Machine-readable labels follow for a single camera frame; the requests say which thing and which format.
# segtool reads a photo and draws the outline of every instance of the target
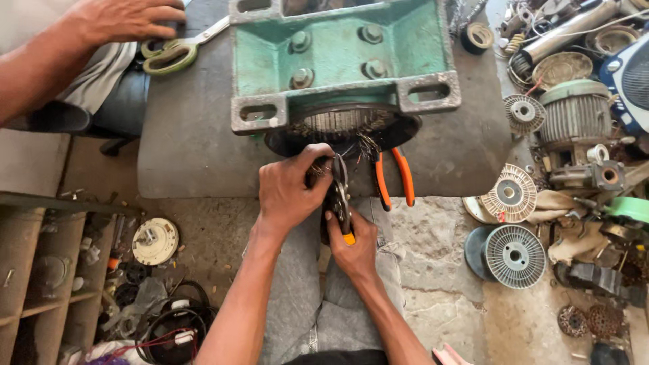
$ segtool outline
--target rusty gear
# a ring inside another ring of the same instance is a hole
[[[595,336],[608,337],[622,326],[621,311],[604,304],[595,304],[588,310],[588,329]]]
[[[581,337],[588,332],[586,313],[574,305],[567,305],[559,311],[559,328],[570,337]]]

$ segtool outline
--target person's leg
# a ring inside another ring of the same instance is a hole
[[[294,228],[282,245],[266,312],[260,364],[282,364],[314,352],[310,336],[320,298],[321,209]]]
[[[376,271],[387,294],[403,315],[406,304],[398,262],[403,250],[392,234],[387,212],[378,198],[354,199],[351,204],[378,228]],[[332,257],[329,260],[322,309],[317,319],[318,351],[381,349],[381,338],[356,289]]]

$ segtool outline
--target bolt head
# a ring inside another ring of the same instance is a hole
[[[379,79],[386,75],[386,67],[383,65],[383,62],[379,60],[368,61],[365,65],[365,69],[373,79]]]
[[[304,45],[306,43],[306,33],[304,31],[299,31],[293,35],[291,42],[295,45]]]
[[[610,72],[615,72],[615,71],[617,71],[617,69],[620,68],[621,65],[622,65],[622,63],[620,61],[614,60],[614,61],[611,61],[611,63],[609,63],[608,65],[606,65],[606,70],[608,70]]]
[[[300,68],[295,70],[295,72],[293,72],[292,83],[294,88],[297,89],[307,88],[311,86],[312,82],[313,82],[313,71],[311,71],[311,69]]]
[[[365,26],[365,36],[367,40],[377,42],[383,37],[383,30],[376,24],[369,24]]]
[[[309,78],[309,71],[306,68],[298,69],[293,74],[293,80],[299,84],[304,84]]]

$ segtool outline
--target scissors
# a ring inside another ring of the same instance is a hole
[[[146,40],[140,50],[147,60],[142,65],[149,75],[167,75],[192,64],[199,54],[199,45],[211,40],[230,25],[230,16],[216,22],[193,38],[176,38],[164,42],[161,49],[151,50],[154,40]]]

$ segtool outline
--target shelf compartment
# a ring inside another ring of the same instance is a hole
[[[66,326],[61,343],[78,346],[83,351],[92,347],[97,331],[97,319],[101,311],[101,296],[95,293],[67,308]]]
[[[0,326],[0,365],[9,365],[11,363],[11,351],[14,348],[16,333],[18,331],[18,319]]]
[[[52,301],[67,302],[70,298],[86,214],[58,212],[53,221],[56,232],[42,233],[38,237],[25,308],[40,307]]]
[[[82,255],[79,255],[79,262],[77,264],[77,272],[75,273],[75,276],[84,279],[82,290],[101,293],[104,288],[106,267],[108,265],[108,259],[110,258],[110,246],[113,242],[115,222],[116,216],[112,216],[110,223],[108,223],[108,225],[103,229],[102,237],[90,244],[99,249],[99,261],[92,265],[88,265]]]
[[[20,319],[13,356],[28,362],[36,350],[37,364],[56,364],[66,314],[67,308],[60,306]]]
[[[44,208],[0,206],[0,317],[18,317],[23,309],[44,212]]]

